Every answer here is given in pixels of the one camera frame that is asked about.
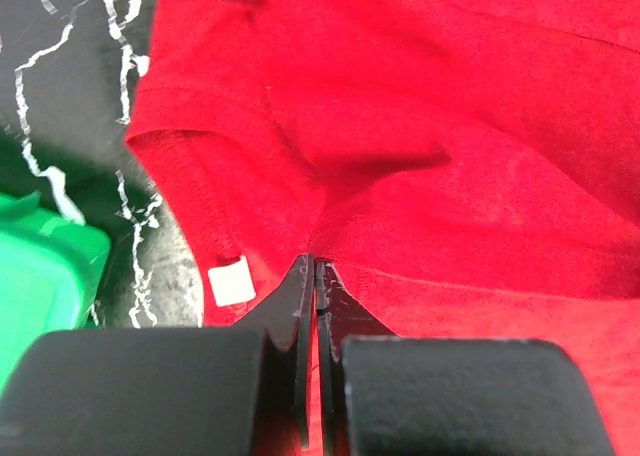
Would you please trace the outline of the red t shirt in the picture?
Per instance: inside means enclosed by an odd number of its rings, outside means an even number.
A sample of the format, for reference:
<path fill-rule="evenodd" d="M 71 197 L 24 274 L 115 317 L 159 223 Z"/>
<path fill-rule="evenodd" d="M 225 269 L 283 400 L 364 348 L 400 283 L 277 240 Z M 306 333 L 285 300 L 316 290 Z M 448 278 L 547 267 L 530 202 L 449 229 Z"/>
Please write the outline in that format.
<path fill-rule="evenodd" d="M 206 324 L 311 253 L 404 336 L 559 343 L 638 453 L 639 0 L 157 0 L 126 142 Z"/>

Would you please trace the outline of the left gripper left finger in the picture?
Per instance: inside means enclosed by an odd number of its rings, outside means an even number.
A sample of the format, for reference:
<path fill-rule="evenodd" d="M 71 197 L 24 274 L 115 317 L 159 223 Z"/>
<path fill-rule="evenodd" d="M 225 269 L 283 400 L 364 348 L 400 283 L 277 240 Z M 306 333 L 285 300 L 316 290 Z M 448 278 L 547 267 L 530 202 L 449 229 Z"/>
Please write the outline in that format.
<path fill-rule="evenodd" d="M 229 327 L 57 331 L 1 396 L 5 455 L 298 455 L 314 260 Z"/>

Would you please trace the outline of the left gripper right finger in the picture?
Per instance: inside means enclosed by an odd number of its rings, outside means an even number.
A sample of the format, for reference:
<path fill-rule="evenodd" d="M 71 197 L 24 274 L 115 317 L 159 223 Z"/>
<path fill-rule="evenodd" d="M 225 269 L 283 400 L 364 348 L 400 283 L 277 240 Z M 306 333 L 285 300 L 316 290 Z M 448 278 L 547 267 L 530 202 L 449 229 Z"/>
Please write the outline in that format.
<path fill-rule="evenodd" d="M 401 338 L 316 266 L 328 455 L 610 455 L 588 384 L 531 339 Z"/>

